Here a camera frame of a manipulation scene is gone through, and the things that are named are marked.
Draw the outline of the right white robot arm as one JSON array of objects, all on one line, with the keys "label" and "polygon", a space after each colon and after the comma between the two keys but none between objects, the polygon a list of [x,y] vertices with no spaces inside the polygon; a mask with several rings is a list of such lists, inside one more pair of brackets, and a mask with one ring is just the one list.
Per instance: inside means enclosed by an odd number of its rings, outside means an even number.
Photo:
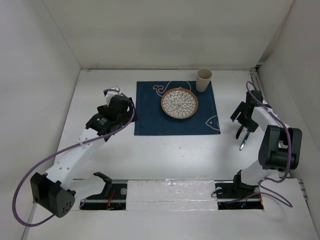
[{"label": "right white robot arm", "polygon": [[247,91],[245,102],[239,104],[230,119],[240,124],[236,139],[243,129],[254,133],[261,128],[264,132],[257,160],[233,177],[231,191],[235,196],[252,193],[259,181],[268,179],[276,171],[283,171],[286,176],[298,167],[303,133],[280,120],[271,106],[263,103],[260,91]]}]

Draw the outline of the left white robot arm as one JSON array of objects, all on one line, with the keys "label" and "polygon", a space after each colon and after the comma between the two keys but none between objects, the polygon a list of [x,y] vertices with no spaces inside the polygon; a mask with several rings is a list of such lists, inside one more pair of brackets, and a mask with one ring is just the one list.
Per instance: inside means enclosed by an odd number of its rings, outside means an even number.
[{"label": "left white robot arm", "polygon": [[88,197],[104,199],[112,195],[112,179],[99,171],[87,179],[73,180],[95,151],[138,118],[132,98],[123,95],[112,96],[109,104],[101,105],[97,110],[78,138],[79,144],[67,150],[43,174],[36,172],[30,179],[34,201],[58,218]]}]

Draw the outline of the green-handled metal fork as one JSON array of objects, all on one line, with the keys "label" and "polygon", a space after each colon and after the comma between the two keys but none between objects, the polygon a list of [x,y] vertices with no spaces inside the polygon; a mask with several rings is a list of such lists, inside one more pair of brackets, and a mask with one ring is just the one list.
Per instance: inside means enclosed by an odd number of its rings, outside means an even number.
[{"label": "green-handled metal fork", "polygon": [[248,140],[249,136],[250,136],[250,133],[247,132],[246,135],[245,135],[245,137],[243,138],[243,141],[242,141],[240,147],[239,147],[239,150],[240,150],[240,151],[242,151],[242,150],[244,149],[244,147],[245,147],[245,145],[246,145],[246,143],[247,143],[247,140]]}]

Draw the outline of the blue whale cloth napkin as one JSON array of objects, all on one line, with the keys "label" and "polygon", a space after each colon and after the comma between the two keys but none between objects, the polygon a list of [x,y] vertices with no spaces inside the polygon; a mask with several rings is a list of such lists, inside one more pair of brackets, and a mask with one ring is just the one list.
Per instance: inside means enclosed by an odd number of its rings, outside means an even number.
[{"label": "blue whale cloth napkin", "polygon": [[[167,115],[161,107],[162,96],[174,88],[191,91],[198,100],[197,111],[185,119]],[[138,81],[136,84],[136,136],[219,135],[220,125],[212,84],[204,92],[195,81]]]}]

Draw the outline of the floral orange-rimmed plate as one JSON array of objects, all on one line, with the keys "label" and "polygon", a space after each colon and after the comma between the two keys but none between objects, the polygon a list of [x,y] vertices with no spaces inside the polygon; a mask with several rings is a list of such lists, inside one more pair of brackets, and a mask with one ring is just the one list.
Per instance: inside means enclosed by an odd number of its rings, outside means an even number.
[{"label": "floral orange-rimmed plate", "polygon": [[198,99],[194,93],[185,88],[168,90],[160,101],[162,110],[174,119],[187,119],[198,109]]}]

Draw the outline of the beige ceramic cup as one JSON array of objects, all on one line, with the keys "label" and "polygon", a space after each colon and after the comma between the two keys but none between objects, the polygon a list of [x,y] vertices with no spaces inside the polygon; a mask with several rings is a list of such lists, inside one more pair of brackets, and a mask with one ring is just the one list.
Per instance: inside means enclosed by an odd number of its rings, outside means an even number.
[{"label": "beige ceramic cup", "polygon": [[207,68],[200,68],[196,72],[196,90],[204,92],[212,79],[212,71]]}]

